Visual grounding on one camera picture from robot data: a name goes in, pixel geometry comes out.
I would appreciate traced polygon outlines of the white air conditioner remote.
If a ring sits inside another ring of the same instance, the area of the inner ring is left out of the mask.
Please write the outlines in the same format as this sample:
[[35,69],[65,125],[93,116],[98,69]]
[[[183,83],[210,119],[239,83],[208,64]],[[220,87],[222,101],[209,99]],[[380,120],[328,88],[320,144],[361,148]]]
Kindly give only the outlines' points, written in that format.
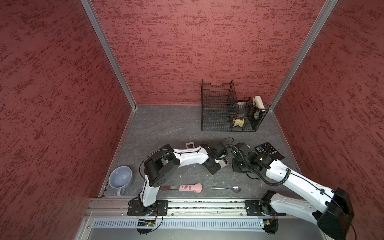
[[194,149],[195,148],[195,143],[194,142],[186,143],[186,148],[187,149]]

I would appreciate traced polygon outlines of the grey white remote control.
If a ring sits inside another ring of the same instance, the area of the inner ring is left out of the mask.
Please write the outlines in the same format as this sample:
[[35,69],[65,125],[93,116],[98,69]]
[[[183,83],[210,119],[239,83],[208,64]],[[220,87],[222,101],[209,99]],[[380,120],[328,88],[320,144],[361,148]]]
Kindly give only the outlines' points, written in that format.
[[221,166],[221,168],[226,167],[230,164],[230,162],[227,159],[217,160],[217,163]]

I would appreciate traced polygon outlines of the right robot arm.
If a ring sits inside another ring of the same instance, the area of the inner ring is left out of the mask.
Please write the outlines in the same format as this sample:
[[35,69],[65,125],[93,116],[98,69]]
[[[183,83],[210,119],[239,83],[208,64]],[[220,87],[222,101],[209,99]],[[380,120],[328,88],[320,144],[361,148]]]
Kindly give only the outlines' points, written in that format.
[[334,240],[344,240],[353,227],[354,210],[350,195],[345,190],[322,186],[293,171],[280,160],[273,160],[266,153],[245,153],[232,149],[235,169],[254,173],[268,186],[285,186],[300,199],[289,198],[275,191],[267,191],[259,201],[264,216],[287,214],[315,224]]

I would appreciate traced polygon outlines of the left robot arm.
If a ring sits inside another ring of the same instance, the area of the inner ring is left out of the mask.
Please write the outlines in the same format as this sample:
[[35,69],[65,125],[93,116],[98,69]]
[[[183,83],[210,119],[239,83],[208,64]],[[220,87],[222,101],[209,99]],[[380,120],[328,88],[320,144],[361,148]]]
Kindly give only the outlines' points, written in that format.
[[164,185],[177,169],[189,165],[202,165],[211,175],[215,175],[226,166],[228,151],[222,143],[214,147],[201,145],[192,149],[174,149],[164,145],[144,160],[145,184],[139,194],[139,200],[144,208],[157,201],[160,187]]

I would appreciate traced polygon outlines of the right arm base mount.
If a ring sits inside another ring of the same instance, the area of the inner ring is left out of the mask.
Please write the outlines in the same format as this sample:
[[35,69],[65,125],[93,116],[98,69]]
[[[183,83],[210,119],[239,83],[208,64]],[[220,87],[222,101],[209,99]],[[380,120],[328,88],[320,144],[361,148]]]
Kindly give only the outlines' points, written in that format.
[[263,201],[260,203],[260,201],[256,200],[246,200],[245,209],[249,217],[280,217],[287,215],[276,212],[269,203]]

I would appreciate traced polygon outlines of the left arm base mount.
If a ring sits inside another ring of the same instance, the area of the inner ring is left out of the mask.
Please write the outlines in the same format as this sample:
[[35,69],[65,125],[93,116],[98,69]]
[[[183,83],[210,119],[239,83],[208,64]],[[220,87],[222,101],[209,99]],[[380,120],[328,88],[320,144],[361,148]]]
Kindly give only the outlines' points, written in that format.
[[128,216],[166,216],[169,201],[157,200],[153,205],[144,207],[139,199],[132,199],[128,203]]

